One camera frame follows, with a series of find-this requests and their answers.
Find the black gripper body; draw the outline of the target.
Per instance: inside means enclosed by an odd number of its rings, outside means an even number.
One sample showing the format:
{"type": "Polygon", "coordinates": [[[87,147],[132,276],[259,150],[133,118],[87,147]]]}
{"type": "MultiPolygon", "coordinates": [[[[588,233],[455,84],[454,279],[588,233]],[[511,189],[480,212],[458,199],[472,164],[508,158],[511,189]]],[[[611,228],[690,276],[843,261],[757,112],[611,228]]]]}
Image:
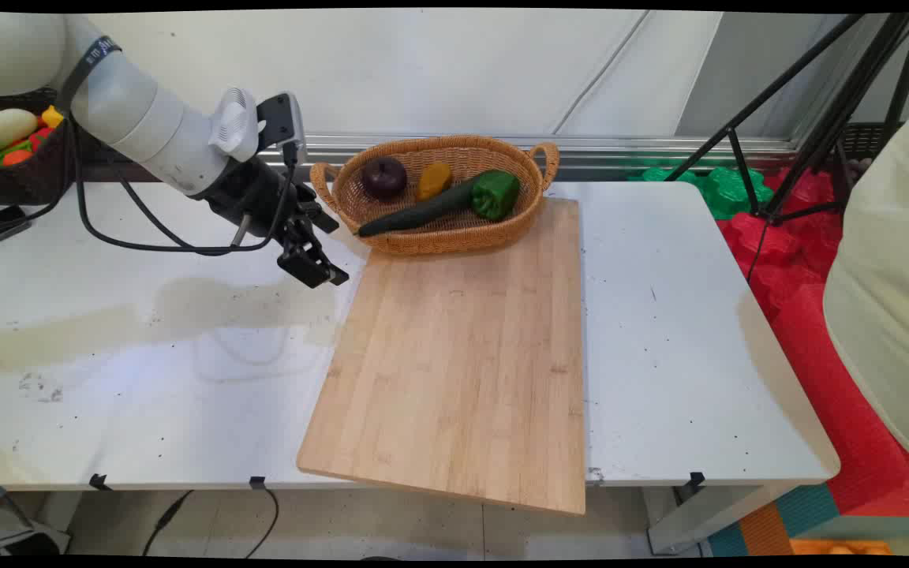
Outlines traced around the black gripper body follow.
{"type": "Polygon", "coordinates": [[[294,164],[280,173],[263,159],[252,158],[228,169],[200,198],[217,216],[237,226],[248,215],[250,236],[281,240],[285,224],[298,219],[298,201],[316,200],[315,192],[297,183],[294,174],[294,164]]]}

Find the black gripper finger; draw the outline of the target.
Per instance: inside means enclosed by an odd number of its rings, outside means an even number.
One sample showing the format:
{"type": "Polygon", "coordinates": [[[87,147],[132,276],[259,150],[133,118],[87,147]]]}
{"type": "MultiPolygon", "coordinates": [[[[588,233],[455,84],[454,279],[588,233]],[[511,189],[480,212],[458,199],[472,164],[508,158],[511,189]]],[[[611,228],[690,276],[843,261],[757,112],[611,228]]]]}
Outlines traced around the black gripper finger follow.
{"type": "Polygon", "coordinates": [[[279,268],[314,289],[324,283],[340,286],[350,274],[329,261],[311,223],[286,223],[280,240],[279,268]]]}
{"type": "Polygon", "coordinates": [[[297,216],[302,217],[326,234],[331,234],[339,229],[338,220],[326,213],[317,200],[298,201],[297,216]]]}

